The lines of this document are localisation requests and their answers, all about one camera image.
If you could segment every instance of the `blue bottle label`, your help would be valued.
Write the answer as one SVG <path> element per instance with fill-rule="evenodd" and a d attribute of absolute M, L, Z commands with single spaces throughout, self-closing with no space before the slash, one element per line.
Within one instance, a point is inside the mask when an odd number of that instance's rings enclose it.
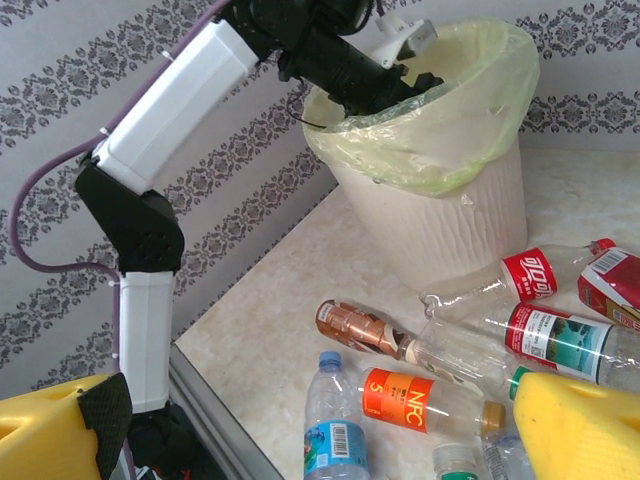
<path fill-rule="evenodd" d="M 304 474 L 334 465 L 355 465 L 369 471 L 364 432 L 351 422 L 319 423 L 304 434 Z"/>

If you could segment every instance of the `robotic arm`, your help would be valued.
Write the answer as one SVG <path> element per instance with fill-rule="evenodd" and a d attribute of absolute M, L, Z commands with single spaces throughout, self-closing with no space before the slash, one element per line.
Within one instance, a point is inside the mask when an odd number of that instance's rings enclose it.
<path fill-rule="evenodd" d="M 435 38 L 428 21 L 405 24 L 393 12 L 384 15 L 378 26 L 385 39 L 370 56 L 341 38 L 362 29 L 373 4 L 227 2 L 170 59 L 108 137 L 86 154 L 75 186 L 118 252 L 120 338 L 115 341 L 134 414 L 148 420 L 153 412 L 166 410 L 174 275 L 185 246 L 170 203 L 153 186 L 200 121 L 274 52 L 281 81 L 310 81 L 346 115 L 377 113 L 442 83 L 425 73 L 410 86 L 402 80 L 406 68 L 395 64 Z M 136 432 L 134 416 L 130 442 L 136 442 Z M 149 443 L 145 438 L 138 437 L 139 443 Z"/>

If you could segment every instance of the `clear plastic bottle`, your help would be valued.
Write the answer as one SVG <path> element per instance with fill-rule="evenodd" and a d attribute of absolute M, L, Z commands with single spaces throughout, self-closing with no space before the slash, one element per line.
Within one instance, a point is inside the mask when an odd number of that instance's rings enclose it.
<path fill-rule="evenodd" d="M 304 480 L 369 480 L 362 410 L 337 352 L 323 352 L 307 393 Z"/>
<path fill-rule="evenodd" d="M 480 333 L 502 342 L 533 369 L 543 365 L 599 385 L 640 393 L 640 334 L 624 327 L 506 301 L 494 302 L 457 326 L 466 326 L 469 335 Z"/>
<path fill-rule="evenodd" d="M 365 415 L 422 433 L 470 438 L 506 424 L 504 405 L 440 380 L 369 368 L 358 390 Z"/>
<path fill-rule="evenodd" d="M 538 364 L 525 367 L 504 344 L 435 318 L 407 347 L 406 355 L 410 363 L 454 372 L 456 377 L 477 385 L 491 400 L 505 405 L 514 400 L 522 375 L 533 369 L 552 371 Z"/>
<path fill-rule="evenodd" d="M 575 288 L 594 256 L 615 246 L 602 238 L 585 247 L 542 245 L 461 278 L 429 285 L 420 295 L 427 318 L 460 320 L 497 299 L 520 301 Z"/>
<path fill-rule="evenodd" d="M 433 470 L 438 480 L 478 480 L 473 451 L 464 443 L 444 443 L 433 450 Z"/>

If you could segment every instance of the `bottle cap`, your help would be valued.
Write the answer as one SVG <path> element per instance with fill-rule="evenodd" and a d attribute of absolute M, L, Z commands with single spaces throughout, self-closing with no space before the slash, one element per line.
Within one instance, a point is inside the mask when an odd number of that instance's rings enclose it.
<path fill-rule="evenodd" d="M 597 253 L 600 253 L 608 248 L 615 247 L 615 246 L 616 246 L 616 242 L 614 242 L 610 238 L 600 238 L 599 240 L 595 240 L 591 242 L 589 249 L 591 250 L 591 253 L 596 255 Z"/>
<path fill-rule="evenodd" d="M 470 467 L 476 466 L 471 447 L 464 443 L 444 443 L 433 450 L 433 469 L 442 472 L 451 462 L 464 462 Z"/>
<path fill-rule="evenodd" d="M 320 360 L 318 361 L 318 366 L 322 368 L 329 365 L 334 365 L 338 368 L 342 367 L 342 356 L 340 356 L 338 352 L 334 352 L 333 350 L 322 352 L 320 354 Z"/>
<path fill-rule="evenodd" d="M 507 424 L 507 411 L 504 405 L 496 402 L 484 402 L 482 412 L 482 435 L 502 430 Z"/>

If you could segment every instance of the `trash bag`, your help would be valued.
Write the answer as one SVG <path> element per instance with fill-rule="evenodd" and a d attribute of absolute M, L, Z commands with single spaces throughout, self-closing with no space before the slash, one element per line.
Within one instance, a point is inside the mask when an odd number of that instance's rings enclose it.
<path fill-rule="evenodd" d="M 442 197 L 471 182 L 513 145 L 540 72 L 538 51 L 521 28 L 484 20 L 440 27 L 425 52 L 404 63 L 406 82 L 432 72 L 439 85 L 382 112 L 344 118 L 315 87 L 303 125 L 316 155 L 376 183 Z"/>

